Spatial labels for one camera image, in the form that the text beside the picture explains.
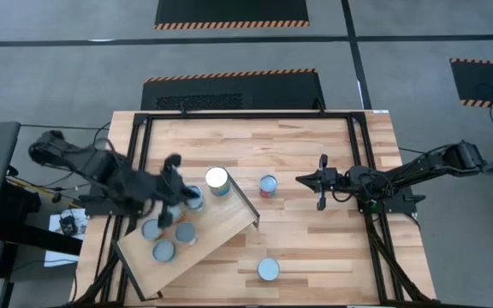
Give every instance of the concrete floor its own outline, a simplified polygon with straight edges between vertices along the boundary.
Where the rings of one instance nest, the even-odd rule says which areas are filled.
[[[0,40],[146,39],[255,35],[346,35],[339,1],[307,0],[305,29],[152,31],[157,0],[0,0]],[[493,34],[493,1],[351,0],[359,36]],[[373,109],[389,110],[400,146],[429,150],[468,140],[493,158],[488,111],[459,104],[450,57],[493,60],[493,41],[359,43]],[[0,48],[0,121],[100,127],[114,110],[138,110],[142,80],[177,74],[316,68],[331,109],[360,109],[348,43],[219,44]],[[24,127],[12,164],[44,184],[61,174],[42,169],[27,146],[44,129]],[[93,131],[65,130],[85,145]],[[414,155],[403,152],[405,161]],[[81,183],[73,179],[68,185]],[[428,196],[419,222],[440,300],[493,306],[493,175],[443,177],[418,185]],[[43,225],[55,206],[28,219]],[[43,257],[22,249],[17,264]],[[32,267],[14,274],[13,307],[68,299],[74,266]]]

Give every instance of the hazard tape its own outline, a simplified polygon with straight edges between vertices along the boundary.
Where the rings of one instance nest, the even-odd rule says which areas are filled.
[[[493,108],[493,101],[484,101],[477,99],[461,99],[460,104],[469,107]]]
[[[155,30],[230,29],[255,27],[309,27],[309,21],[211,21],[159,23]]]
[[[196,75],[147,78],[144,80],[144,83],[155,82],[155,81],[194,80],[194,79],[207,79],[207,78],[258,76],[258,75],[267,75],[267,74],[297,74],[297,73],[316,73],[316,72],[317,70],[315,68],[298,68],[298,69],[276,69],[269,71],[252,71],[252,72],[238,72],[238,73],[196,74]]]
[[[450,59],[451,63],[454,62],[467,62],[467,63],[483,63],[483,64],[493,64],[491,60],[475,60],[475,59],[462,59],[462,58],[452,58]]]

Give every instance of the can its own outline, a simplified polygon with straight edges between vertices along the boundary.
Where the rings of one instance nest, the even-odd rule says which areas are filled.
[[[195,226],[190,222],[183,222],[176,226],[175,237],[176,241],[188,245],[195,245],[199,238]]]
[[[260,180],[260,196],[271,198],[277,190],[277,179],[273,175],[263,176]]]
[[[211,193],[221,197],[229,192],[231,184],[229,183],[228,171],[221,167],[212,167],[206,171],[206,184],[211,189]]]
[[[274,258],[265,258],[258,264],[258,276],[265,281],[274,281],[281,271]]]
[[[175,257],[175,244],[167,239],[158,240],[153,246],[151,254],[156,261],[168,262]]]
[[[146,240],[157,240],[163,235],[163,230],[158,226],[157,219],[148,219],[142,223],[142,236]]]
[[[197,187],[195,185],[188,185],[187,188],[199,194],[198,198],[189,199],[186,202],[187,208],[189,210],[202,211],[203,208],[205,207],[205,196],[203,196],[203,191],[201,190],[201,187]]]
[[[172,215],[172,223],[180,223],[186,220],[186,212],[183,211],[180,205],[169,206],[167,211]]]

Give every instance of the paper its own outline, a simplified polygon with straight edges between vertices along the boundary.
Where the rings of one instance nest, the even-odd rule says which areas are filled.
[[[52,232],[56,232],[59,234],[62,234],[62,230],[60,228],[60,218],[70,216],[74,214],[75,217],[75,225],[77,226],[77,235],[74,235],[76,239],[83,240],[85,238],[85,229],[86,229],[86,224],[87,224],[87,219],[85,216],[85,209],[72,209],[72,210],[65,210],[62,212],[61,215],[55,214],[50,216],[49,220],[49,230]],[[70,261],[58,261],[58,262],[51,262],[51,261],[56,261],[59,259],[67,259]],[[49,252],[47,251],[45,253],[45,267],[55,267],[55,266],[60,266],[64,264],[70,264],[72,263],[71,261],[79,260],[79,256],[74,256],[74,255],[68,255],[66,253],[61,253],[61,252]]]

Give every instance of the black mat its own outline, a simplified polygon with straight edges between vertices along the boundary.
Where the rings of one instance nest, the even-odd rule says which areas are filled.
[[[450,59],[460,103],[473,107],[493,107],[493,61]]]
[[[324,105],[315,69],[284,69],[150,78],[144,82],[141,108],[310,110],[318,108],[317,98]]]
[[[159,0],[157,30],[308,27],[306,0]]]

